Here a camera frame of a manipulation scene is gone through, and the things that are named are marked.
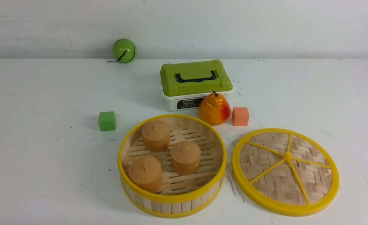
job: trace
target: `cracked green ball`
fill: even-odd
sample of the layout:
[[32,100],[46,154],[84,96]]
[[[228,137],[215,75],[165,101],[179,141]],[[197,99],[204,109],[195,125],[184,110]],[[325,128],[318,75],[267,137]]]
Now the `cracked green ball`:
[[126,38],[117,40],[112,48],[113,55],[119,63],[131,62],[137,53],[136,51],[135,44]]

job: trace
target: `orange cube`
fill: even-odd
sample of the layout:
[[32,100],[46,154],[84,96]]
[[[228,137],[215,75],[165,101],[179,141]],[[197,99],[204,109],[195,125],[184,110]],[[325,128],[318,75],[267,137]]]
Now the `orange cube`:
[[246,107],[234,107],[233,108],[233,125],[234,126],[247,126],[249,122],[249,111]]

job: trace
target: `foam block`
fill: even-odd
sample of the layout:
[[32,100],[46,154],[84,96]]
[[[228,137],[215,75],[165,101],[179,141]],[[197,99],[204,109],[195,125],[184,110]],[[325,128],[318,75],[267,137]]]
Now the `foam block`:
[[246,107],[234,107],[233,108],[233,125],[234,126],[247,126],[249,122],[249,111]]
[[100,112],[98,123],[101,131],[114,131],[116,129],[116,117],[114,112]]

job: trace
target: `bamboo steamer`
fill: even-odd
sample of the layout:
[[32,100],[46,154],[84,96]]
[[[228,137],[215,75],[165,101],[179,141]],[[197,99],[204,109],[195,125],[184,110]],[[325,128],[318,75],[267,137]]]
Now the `bamboo steamer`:
[[[144,146],[142,128],[155,120],[170,126],[170,145],[165,151],[150,152]],[[199,169],[192,175],[178,175],[171,166],[171,147],[180,141],[195,142],[201,149]],[[155,192],[139,188],[129,178],[130,165],[144,155],[156,157],[162,166],[163,183]],[[121,183],[130,201],[142,211],[163,218],[185,217],[208,206],[220,191],[226,163],[224,143],[214,128],[179,114],[153,117],[135,126],[124,138],[118,155]]]
[[285,129],[244,136],[234,149],[232,165],[244,193],[282,215],[315,214],[331,203],[339,188],[330,155],[310,138]]

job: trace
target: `label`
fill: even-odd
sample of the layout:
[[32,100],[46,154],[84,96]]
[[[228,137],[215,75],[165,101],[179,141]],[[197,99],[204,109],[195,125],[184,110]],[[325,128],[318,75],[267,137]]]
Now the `label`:
[[177,102],[177,109],[181,108],[197,108],[199,107],[199,104],[201,104],[201,101],[203,98],[192,98],[192,99],[186,99],[181,100]]

